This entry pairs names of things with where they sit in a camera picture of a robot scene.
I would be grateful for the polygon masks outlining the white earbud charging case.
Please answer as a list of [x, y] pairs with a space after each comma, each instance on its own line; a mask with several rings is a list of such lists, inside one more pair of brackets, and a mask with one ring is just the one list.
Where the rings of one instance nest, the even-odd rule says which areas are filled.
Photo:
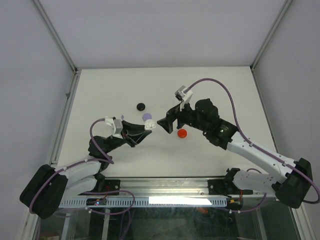
[[156, 128], [156, 126], [157, 126], [157, 123], [153, 119], [147, 119], [144, 122], [144, 129], [146, 131], [150, 131], [150, 130]]

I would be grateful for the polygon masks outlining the orange earbud charging case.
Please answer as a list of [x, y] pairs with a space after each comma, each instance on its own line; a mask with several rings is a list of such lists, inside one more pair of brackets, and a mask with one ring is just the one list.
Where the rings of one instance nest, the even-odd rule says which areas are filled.
[[187, 137], [187, 135], [188, 135], [188, 132], [185, 130], [185, 129], [179, 129], [178, 131], [177, 131], [177, 135], [178, 135], [178, 137], [179, 138], [186, 138]]

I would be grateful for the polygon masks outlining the black earbud charging case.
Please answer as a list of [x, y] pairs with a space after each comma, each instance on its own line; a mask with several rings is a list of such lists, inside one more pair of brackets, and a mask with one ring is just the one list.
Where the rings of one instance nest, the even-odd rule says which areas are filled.
[[136, 105], [136, 109], [137, 109], [138, 111], [142, 112], [142, 111], [144, 111], [144, 110], [146, 109], [146, 105], [145, 105], [144, 103], [140, 102], [140, 103], [138, 103], [138, 104]]

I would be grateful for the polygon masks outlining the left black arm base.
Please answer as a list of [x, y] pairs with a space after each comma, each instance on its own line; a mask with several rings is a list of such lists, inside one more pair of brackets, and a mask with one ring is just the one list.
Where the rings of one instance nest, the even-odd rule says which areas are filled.
[[99, 180], [97, 182], [97, 185], [94, 187], [93, 190], [90, 191], [90, 193], [94, 193], [95, 195], [103, 194], [106, 195], [106, 192], [112, 192], [120, 190], [120, 179], [108, 179], [105, 178], [104, 180]]

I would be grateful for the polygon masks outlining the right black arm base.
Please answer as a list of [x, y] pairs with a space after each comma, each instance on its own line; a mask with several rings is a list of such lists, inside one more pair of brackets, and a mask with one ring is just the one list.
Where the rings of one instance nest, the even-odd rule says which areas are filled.
[[252, 195], [253, 191], [249, 189], [241, 190], [237, 188], [232, 182], [224, 183], [223, 179], [209, 179], [207, 181], [207, 188], [209, 195], [222, 195], [231, 197], [231, 195]]

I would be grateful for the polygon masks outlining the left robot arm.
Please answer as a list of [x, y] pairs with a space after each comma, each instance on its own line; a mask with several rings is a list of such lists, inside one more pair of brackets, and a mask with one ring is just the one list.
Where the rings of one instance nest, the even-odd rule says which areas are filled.
[[134, 148], [155, 127], [156, 122], [152, 119], [145, 120], [144, 124], [114, 117], [97, 119], [89, 128], [88, 155], [64, 166], [40, 166], [20, 194], [20, 202], [31, 214], [44, 220], [51, 217], [60, 204], [75, 196], [86, 192], [102, 193], [105, 188], [102, 172], [114, 164], [109, 152], [123, 145]]

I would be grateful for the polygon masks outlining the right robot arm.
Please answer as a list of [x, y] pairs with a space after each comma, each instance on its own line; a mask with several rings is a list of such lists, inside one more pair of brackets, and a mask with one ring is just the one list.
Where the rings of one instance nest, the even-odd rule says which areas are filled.
[[305, 201], [313, 180], [310, 162], [304, 158], [294, 160], [280, 156], [242, 136], [237, 126], [220, 118], [218, 108], [210, 99], [198, 100], [194, 109], [188, 103], [183, 108], [178, 104], [157, 124], [171, 134], [174, 121], [178, 129], [187, 125], [200, 130], [214, 146], [240, 155], [265, 171], [258, 174], [231, 168], [223, 180], [226, 192], [253, 190], [274, 194], [280, 202], [294, 209]]

